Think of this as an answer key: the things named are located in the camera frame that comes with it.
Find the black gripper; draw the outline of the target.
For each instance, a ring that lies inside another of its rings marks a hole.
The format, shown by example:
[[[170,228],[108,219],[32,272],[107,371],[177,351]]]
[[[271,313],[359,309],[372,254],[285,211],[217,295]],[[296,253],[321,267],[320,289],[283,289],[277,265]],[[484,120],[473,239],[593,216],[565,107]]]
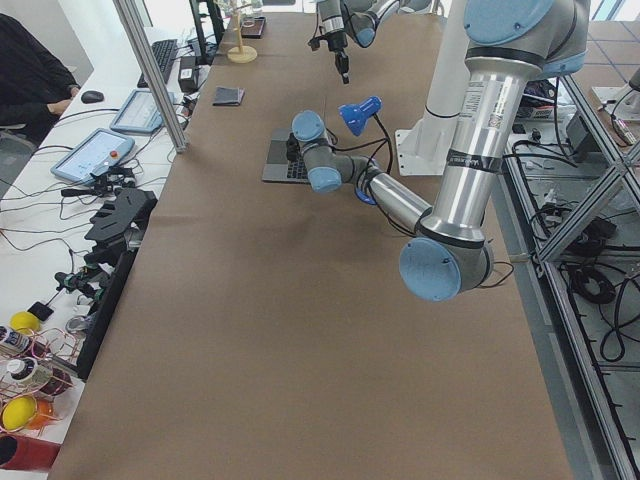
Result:
[[[300,144],[293,133],[289,134],[289,137],[286,141],[286,158],[288,161],[301,160]]]
[[[308,41],[308,45],[312,51],[317,51],[320,48],[321,41],[326,41],[329,51],[334,53],[334,63],[338,73],[342,74],[342,82],[344,84],[349,84],[349,58],[345,52],[345,48],[348,45],[346,33],[343,30],[337,30],[321,35],[315,35]]]

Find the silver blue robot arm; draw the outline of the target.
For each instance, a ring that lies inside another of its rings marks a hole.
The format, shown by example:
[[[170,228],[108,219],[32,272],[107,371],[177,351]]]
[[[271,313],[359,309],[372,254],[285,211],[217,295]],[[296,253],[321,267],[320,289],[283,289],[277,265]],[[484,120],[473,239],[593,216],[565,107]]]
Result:
[[[493,253],[481,225],[522,95],[531,81],[582,67],[589,9],[586,1],[469,1],[450,15],[443,43],[461,45],[457,65],[467,69],[467,86],[434,203],[375,161],[337,153],[316,112],[294,117],[292,134],[314,191],[351,184],[363,201],[411,230],[399,270],[414,295],[446,301],[491,274]]]
[[[378,28],[394,14],[436,14],[440,1],[316,1],[316,27],[308,41],[312,51],[325,41],[334,54],[334,64],[344,84],[350,82],[348,39],[360,48],[370,47]]]

